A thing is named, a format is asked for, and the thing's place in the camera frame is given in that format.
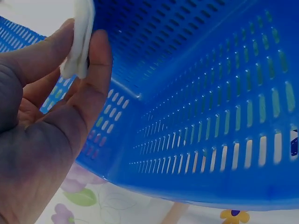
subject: hand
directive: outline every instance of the hand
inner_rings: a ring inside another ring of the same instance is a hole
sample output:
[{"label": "hand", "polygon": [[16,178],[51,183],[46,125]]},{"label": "hand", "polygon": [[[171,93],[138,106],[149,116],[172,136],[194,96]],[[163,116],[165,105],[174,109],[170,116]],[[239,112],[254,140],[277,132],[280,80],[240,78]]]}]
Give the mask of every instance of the hand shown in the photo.
[{"label": "hand", "polygon": [[33,224],[67,175],[107,98],[112,54],[105,31],[90,42],[90,66],[64,99],[39,108],[70,52],[73,20],[51,37],[0,54],[0,223]]}]

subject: blue plastic basket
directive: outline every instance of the blue plastic basket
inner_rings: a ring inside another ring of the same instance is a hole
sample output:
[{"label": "blue plastic basket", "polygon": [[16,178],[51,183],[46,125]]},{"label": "blue plastic basket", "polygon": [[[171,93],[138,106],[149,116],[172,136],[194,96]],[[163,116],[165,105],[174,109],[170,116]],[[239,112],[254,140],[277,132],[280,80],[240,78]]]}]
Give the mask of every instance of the blue plastic basket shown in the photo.
[{"label": "blue plastic basket", "polygon": [[[209,207],[299,207],[292,0],[97,0],[111,90],[77,161],[125,188]],[[0,19],[0,51],[43,39]],[[59,79],[47,112],[72,83]]]}]

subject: finger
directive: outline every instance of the finger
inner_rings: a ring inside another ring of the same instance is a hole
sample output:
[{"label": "finger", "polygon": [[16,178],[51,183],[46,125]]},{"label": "finger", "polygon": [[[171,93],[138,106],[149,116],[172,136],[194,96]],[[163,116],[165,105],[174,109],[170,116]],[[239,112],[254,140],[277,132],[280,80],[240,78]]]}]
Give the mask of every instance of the finger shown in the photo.
[{"label": "finger", "polygon": [[52,36],[37,44],[1,55],[21,81],[22,86],[33,83],[54,71],[71,50],[74,20],[67,20]]},{"label": "finger", "polygon": [[66,105],[47,114],[44,122],[56,126],[68,138],[78,155],[106,101],[110,84],[112,53],[107,33],[93,34],[90,43],[88,76]]},{"label": "finger", "polygon": [[71,84],[70,89],[67,91],[66,95],[64,96],[64,100],[68,101],[79,89],[81,80],[76,77],[73,83]]},{"label": "finger", "polygon": [[30,101],[37,108],[41,108],[46,98],[50,95],[60,77],[60,69],[45,77],[30,83],[23,88],[23,98]]}]

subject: green leaf print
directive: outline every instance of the green leaf print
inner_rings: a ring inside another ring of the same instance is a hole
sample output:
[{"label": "green leaf print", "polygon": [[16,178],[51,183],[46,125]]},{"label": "green leaf print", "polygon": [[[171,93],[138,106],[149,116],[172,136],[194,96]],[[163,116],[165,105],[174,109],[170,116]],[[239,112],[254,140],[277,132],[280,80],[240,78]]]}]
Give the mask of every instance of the green leaf print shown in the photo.
[{"label": "green leaf print", "polygon": [[97,198],[92,190],[84,188],[78,193],[63,193],[67,199],[73,202],[76,205],[88,207],[96,204]]}]

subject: fingernail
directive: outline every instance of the fingernail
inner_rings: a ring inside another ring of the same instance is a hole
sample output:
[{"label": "fingernail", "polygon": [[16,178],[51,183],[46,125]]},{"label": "fingernail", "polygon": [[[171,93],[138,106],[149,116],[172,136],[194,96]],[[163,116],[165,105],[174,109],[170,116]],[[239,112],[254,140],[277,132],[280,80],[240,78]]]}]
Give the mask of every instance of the fingernail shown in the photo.
[{"label": "fingernail", "polygon": [[64,29],[65,27],[69,26],[70,24],[73,24],[75,20],[73,18],[67,19],[59,29]]}]

